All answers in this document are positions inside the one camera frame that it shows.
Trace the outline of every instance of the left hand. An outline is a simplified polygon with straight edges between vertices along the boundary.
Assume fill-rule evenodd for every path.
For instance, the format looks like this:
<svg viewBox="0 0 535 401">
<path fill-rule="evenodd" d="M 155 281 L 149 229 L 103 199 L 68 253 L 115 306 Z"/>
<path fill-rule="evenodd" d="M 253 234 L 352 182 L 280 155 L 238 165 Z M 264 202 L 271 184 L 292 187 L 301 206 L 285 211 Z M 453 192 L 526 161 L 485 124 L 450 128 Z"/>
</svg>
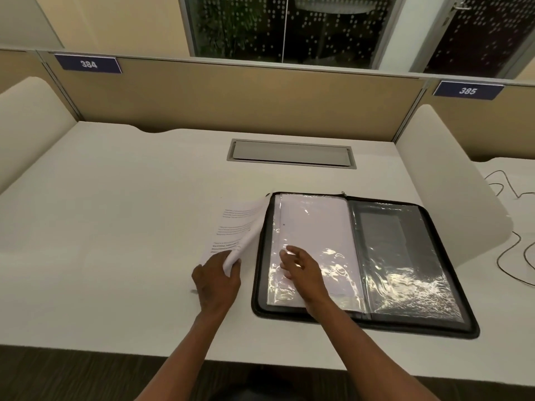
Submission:
<svg viewBox="0 0 535 401">
<path fill-rule="evenodd" d="M 197 286 L 201 313 L 225 317 L 236 300 L 241 285 L 241 259 L 232 265 L 231 276 L 227 277 L 223 271 L 223 263 L 230 252 L 227 250 L 216 253 L 204 266 L 198 265 L 193 269 L 191 278 Z"/>
</svg>

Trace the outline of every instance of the beige partition panel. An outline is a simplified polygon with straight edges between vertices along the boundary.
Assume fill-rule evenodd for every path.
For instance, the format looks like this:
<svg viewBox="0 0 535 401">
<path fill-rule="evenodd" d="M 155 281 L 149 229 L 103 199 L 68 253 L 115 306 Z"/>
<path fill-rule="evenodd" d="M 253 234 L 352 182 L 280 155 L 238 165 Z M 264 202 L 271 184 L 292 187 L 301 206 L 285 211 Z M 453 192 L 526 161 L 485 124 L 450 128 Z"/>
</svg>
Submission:
<svg viewBox="0 0 535 401">
<path fill-rule="evenodd" d="M 50 84 L 65 107 L 77 118 L 77 114 L 35 54 L 24 51 L 0 50 L 0 93 L 27 77 L 40 77 Z"/>
<path fill-rule="evenodd" d="M 123 74 L 45 60 L 87 121 L 391 141 L 415 78 L 119 58 Z"/>
<path fill-rule="evenodd" d="M 508 85 L 492 101 L 435 97 L 435 82 L 419 105 L 430 104 L 472 159 L 535 159 L 535 87 Z"/>
</svg>

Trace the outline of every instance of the white desk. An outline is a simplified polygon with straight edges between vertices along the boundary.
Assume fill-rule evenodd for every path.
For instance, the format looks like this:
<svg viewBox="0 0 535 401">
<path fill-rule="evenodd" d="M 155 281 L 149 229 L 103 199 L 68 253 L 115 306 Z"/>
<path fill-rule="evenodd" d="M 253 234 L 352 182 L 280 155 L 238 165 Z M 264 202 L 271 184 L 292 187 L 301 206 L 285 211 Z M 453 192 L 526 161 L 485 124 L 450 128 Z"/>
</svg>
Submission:
<svg viewBox="0 0 535 401">
<path fill-rule="evenodd" d="M 233 137 L 350 145 L 358 168 L 229 162 Z M 168 356 L 199 310 L 191 269 L 224 203 L 271 190 L 421 204 L 391 143 L 77 124 L 0 195 L 0 343 Z M 256 250 L 208 358 L 344 368 L 318 325 L 252 313 Z M 494 260 L 458 271 L 480 338 L 370 335 L 414 375 L 534 384 L 535 291 Z"/>
</svg>

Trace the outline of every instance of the right hand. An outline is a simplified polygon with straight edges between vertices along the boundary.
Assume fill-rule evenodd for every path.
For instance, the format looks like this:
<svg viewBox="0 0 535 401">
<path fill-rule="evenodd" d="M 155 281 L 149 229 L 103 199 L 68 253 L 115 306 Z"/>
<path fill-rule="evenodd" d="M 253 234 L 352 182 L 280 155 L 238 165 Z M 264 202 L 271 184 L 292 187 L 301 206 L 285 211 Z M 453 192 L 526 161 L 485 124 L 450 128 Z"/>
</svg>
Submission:
<svg viewBox="0 0 535 401">
<path fill-rule="evenodd" d="M 296 246 L 287 246 L 287 250 L 280 251 L 280 267 L 284 276 L 293 281 L 295 288 L 305 302 L 310 315 L 318 320 L 318 313 L 322 307 L 334 304 L 323 282 L 322 270 L 317 261 L 305 250 Z"/>
</svg>

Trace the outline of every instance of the number sign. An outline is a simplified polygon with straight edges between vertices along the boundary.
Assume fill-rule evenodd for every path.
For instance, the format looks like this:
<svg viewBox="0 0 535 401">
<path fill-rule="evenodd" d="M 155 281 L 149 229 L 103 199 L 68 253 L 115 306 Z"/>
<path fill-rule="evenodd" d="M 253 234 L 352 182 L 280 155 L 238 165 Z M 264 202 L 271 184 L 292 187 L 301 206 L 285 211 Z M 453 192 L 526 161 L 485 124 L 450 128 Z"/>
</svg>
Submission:
<svg viewBox="0 0 535 401">
<path fill-rule="evenodd" d="M 122 73 L 116 58 L 55 53 L 64 70 L 80 72 Z"/>
<path fill-rule="evenodd" d="M 434 96 L 494 100 L 504 89 L 503 84 L 458 83 L 441 81 Z"/>
</svg>

